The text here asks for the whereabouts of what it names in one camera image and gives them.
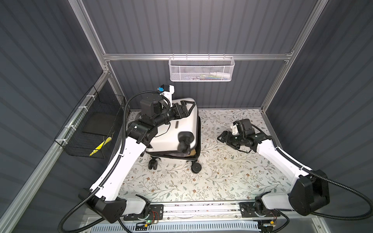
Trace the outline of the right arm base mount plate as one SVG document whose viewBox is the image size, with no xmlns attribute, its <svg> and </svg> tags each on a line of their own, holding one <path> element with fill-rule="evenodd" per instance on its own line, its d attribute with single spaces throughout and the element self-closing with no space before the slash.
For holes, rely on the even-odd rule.
<svg viewBox="0 0 373 233">
<path fill-rule="evenodd" d="M 268 210 L 256 201 L 240 202 L 239 209 L 242 217 L 273 217 L 277 218 L 280 213 L 277 210 Z"/>
</svg>

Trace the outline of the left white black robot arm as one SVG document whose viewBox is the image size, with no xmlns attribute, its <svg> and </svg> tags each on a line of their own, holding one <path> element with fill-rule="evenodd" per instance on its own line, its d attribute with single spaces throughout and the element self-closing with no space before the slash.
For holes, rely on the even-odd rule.
<svg viewBox="0 0 373 233">
<path fill-rule="evenodd" d="M 150 201 L 145 197 L 119 197 L 122 183 L 136 160 L 153 145 L 152 140 L 158 135 L 161 126 L 170 126 L 183 119 L 198 123 L 198 108 L 192 98 L 173 101 L 169 91 L 143 91 L 132 98 L 139 95 L 142 96 L 139 118 L 128 123 L 127 117 L 123 117 L 121 145 L 115 157 L 100 178 L 90 188 L 81 191 L 81 201 L 62 217 L 57 227 L 58 232 L 67 232 L 64 224 L 83 205 L 87 205 L 100 218 L 74 229 L 74 233 L 85 231 L 103 221 L 115 223 L 124 215 L 148 215 Z"/>
</svg>

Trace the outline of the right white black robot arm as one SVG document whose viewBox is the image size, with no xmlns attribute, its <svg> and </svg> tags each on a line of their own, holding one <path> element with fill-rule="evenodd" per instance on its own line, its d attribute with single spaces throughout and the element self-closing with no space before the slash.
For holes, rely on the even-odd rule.
<svg viewBox="0 0 373 233">
<path fill-rule="evenodd" d="M 364 220 L 373 215 L 373 202 L 370 198 L 351 187 L 329 179 L 323 171 L 312 170 L 300 163 L 280 148 L 271 136 L 252 125 L 249 119 L 233 122 L 231 131 L 223 131 L 217 140 L 237 151 L 241 151 L 241 146 L 249 147 L 251 151 L 266 158 L 290 181 L 291 190 L 288 192 L 268 191 L 256 196 L 254 211 L 259 217 L 266 216 L 272 210 L 277 212 L 290 210 L 301 216 L 314 215 L 343 221 Z M 330 184 L 365 200 L 369 205 L 367 213 L 357 216 L 319 213 L 319 209 L 330 203 Z"/>
</svg>

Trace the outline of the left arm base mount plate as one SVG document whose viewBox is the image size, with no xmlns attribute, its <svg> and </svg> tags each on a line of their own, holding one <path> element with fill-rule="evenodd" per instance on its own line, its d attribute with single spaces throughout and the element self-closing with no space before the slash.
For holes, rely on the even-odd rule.
<svg viewBox="0 0 373 233">
<path fill-rule="evenodd" d="M 145 220 L 162 220 L 164 214 L 164 205 L 150 204 L 149 210 L 146 214 L 129 214 L 124 215 L 124 221 L 145 221 Z"/>
</svg>

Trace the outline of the black carry-on suitcase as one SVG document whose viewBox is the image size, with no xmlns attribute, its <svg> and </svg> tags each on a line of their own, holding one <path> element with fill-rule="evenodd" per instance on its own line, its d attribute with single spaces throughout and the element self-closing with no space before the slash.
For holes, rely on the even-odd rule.
<svg viewBox="0 0 373 233">
<path fill-rule="evenodd" d="M 198 107 L 193 98 L 173 100 L 173 105 L 186 101 L 191 114 L 183 119 L 172 120 L 169 125 L 158 127 L 158 134 L 152 139 L 146 153 L 151 159 L 149 170 L 156 170 L 159 162 L 191 163 L 191 171 L 195 174 L 202 170 L 198 162 L 201 154 L 201 119 Z"/>
</svg>

